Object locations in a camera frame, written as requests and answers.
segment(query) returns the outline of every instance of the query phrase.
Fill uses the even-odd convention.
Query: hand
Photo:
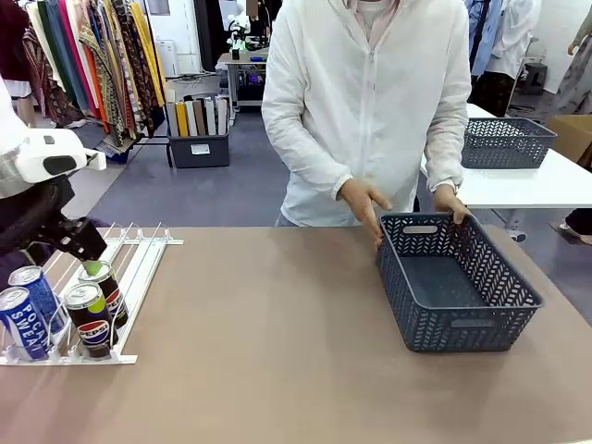
[[[440,185],[434,192],[434,205],[436,211],[452,211],[453,220],[457,225],[461,225],[464,218],[471,214],[461,200],[454,194],[454,188],[451,185]]]
[[[377,247],[380,246],[382,244],[382,231],[376,220],[373,202],[376,202],[385,210],[392,208],[390,202],[375,187],[356,179],[348,179],[339,190],[338,197],[346,202],[356,219],[362,222],[370,231],[374,237],[374,244]]]

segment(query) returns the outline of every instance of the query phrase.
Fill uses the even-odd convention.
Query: can lid
[[[42,269],[37,265],[23,266],[10,273],[8,285],[18,286],[27,285],[41,277]]]
[[[103,295],[101,287],[94,282],[84,282],[72,287],[64,296],[66,307],[79,310],[93,305]]]
[[[102,282],[111,274],[111,265],[105,261],[99,261],[101,263],[101,269],[96,275],[89,275],[88,271],[82,268],[79,273],[78,279],[83,282]]]
[[[18,307],[29,297],[29,291],[23,287],[12,287],[0,293],[0,310]]]

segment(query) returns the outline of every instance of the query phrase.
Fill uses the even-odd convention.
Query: person's right hand
[[[348,179],[339,190],[338,197],[346,202],[356,219],[370,231],[376,247],[380,246],[382,231],[378,226],[373,202],[385,210],[392,208],[390,202],[375,187],[356,179]]]

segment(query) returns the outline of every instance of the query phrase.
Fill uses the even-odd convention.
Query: white jacket
[[[516,79],[540,16],[540,0],[508,0],[486,71]]]
[[[401,0],[374,51],[347,0],[285,0],[267,60],[263,117],[290,169],[282,214],[299,226],[355,223],[341,185],[375,185],[413,209],[428,186],[460,185],[471,91],[462,0]]]

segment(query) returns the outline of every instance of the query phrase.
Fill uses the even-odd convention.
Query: person's left hand
[[[454,223],[457,225],[461,225],[464,218],[471,214],[464,203],[454,194],[454,188],[447,184],[440,185],[434,192],[434,206],[436,211],[452,211]]]

